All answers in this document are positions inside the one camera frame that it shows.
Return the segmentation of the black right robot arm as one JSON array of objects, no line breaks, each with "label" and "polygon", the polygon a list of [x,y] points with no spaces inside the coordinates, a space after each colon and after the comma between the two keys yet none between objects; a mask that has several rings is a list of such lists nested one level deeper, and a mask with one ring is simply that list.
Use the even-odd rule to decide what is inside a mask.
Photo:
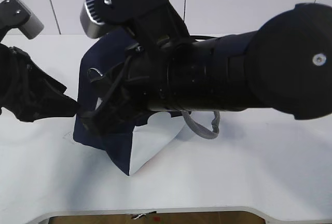
[{"label": "black right robot arm", "polygon": [[149,38],[91,80],[101,104],[79,117],[105,135],[155,112],[273,108],[297,120],[331,114],[331,7],[298,4],[259,30],[195,41]]}]

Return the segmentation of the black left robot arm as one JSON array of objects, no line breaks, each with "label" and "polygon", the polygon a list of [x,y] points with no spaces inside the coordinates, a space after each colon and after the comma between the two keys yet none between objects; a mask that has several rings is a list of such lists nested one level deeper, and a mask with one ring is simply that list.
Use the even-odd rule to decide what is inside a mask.
[{"label": "black left robot arm", "polygon": [[79,104],[64,94],[66,89],[26,52],[1,44],[1,108],[19,121],[75,116]]}]

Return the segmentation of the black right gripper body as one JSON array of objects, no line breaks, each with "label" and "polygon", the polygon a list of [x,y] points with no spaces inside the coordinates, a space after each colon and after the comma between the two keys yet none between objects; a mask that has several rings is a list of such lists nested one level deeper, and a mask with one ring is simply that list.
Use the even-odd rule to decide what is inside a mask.
[{"label": "black right gripper body", "polygon": [[145,125],[155,114],[147,106],[152,92],[152,63],[139,43],[97,41],[80,68],[80,122],[103,136],[131,124]]}]

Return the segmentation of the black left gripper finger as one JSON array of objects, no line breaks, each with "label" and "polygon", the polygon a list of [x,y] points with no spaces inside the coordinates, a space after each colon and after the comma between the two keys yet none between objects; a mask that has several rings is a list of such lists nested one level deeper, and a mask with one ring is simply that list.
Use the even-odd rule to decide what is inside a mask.
[{"label": "black left gripper finger", "polygon": [[33,119],[68,118],[79,110],[79,104],[64,94],[43,96],[33,112]]}]

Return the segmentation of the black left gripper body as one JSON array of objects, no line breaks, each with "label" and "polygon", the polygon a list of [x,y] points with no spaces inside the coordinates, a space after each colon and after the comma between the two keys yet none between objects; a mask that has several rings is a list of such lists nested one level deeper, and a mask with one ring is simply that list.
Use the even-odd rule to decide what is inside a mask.
[{"label": "black left gripper body", "polygon": [[65,91],[66,86],[39,68],[26,52],[1,44],[1,109],[19,121],[34,122],[33,112],[42,97]]}]

